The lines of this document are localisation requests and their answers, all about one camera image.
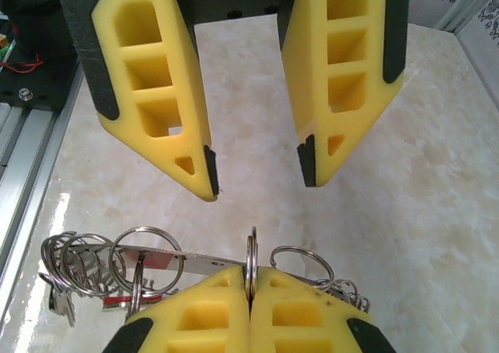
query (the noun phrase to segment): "red wire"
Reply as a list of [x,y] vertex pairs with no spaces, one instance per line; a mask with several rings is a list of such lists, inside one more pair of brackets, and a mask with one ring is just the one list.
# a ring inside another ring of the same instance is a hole
[[[10,71],[16,72],[18,74],[29,74],[30,72],[33,72],[37,67],[42,66],[43,64],[44,61],[40,60],[40,56],[38,54],[36,62],[21,62],[21,63],[15,63],[13,65],[5,62],[0,62],[0,66],[5,67],[6,69],[9,69]],[[29,69],[28,70],[19,69],[23,67],[29,67]]]

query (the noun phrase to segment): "yellow foam pad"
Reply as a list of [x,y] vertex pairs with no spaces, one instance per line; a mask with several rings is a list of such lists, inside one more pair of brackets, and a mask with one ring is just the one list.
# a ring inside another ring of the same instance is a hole
[[242,269],[233,267],[137,313],[153,326],[139,353],[361,353],[347,320],[367,314],[261,267],[251,316]]
[[206,201],[216,199],[200,65],[176,0],[99,0],[95,31],[119,105],[104,128]]
[[326,184],[402,87],[383,79],[386,0],[295,0],[282,60],[296,132]]

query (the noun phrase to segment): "cable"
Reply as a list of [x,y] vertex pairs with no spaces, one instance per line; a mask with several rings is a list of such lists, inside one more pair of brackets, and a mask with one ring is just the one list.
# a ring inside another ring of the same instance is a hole
[[5,67],[6,69],[9,69],[10,71],[16,72],[18,74],[29,74],[30,72],[33,72],[35,69],[38,67],[42,66],[44,64],[44,61],[40,59],[40,55],[37,54],[37,60],[35,62],[20,62],[20,63],[6,63],[6,62],[0,62],[1,67]]

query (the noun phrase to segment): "white marble floor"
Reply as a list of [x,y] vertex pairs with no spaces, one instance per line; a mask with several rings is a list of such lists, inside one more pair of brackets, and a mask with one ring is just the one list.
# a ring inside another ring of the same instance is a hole
[[[205,203],[111,138],[83,84],[2,330],[2,351],[100,351],[124,314],[48,311],[41,241],[150,224],[188,251],[260,264],[318,252],[370,298],[398,352],[499,351],[499,113],[451,34],[409,28],[405,85],[342,169],[305,189],[274,17],[197,27],[221,195]],[[160,245],[155,238],[140,244]],[[299,257],[286,270],[318,277]]]

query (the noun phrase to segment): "bolt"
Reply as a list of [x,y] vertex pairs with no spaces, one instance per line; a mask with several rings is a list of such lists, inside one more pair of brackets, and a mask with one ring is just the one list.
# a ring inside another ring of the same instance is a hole
[[31,92],[27,88],[21,88],[19,90],[19,98],[23,101],[29,101],[33,98],[33,92]]

